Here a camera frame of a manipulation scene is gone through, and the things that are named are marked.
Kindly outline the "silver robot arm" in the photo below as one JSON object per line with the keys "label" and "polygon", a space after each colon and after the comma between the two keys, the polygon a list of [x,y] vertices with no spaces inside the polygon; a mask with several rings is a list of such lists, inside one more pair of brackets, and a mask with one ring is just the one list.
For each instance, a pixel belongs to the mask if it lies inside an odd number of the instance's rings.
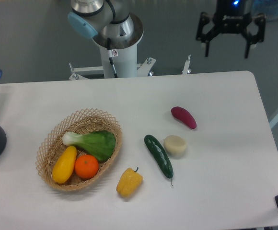
{"label": "silver robot arm", "polygon": [[[102,66],[71,69],[72,80],[81,79],[80,72],[101,71],[106,79],[150,76],[156,60],[149,57],[137,63],[137,45],[143,37],[141,20],[129,11],[125,0],[73,0],[68,14],[71,27],[82,37],[91,39],[99,47]],[[252,45],[265,36],[266,16],[251,14],[251,0],[218,0],[213,15],[200,14],[196,40],[209,44],[219,34],[241,34],[246,40],[247,58]]]}

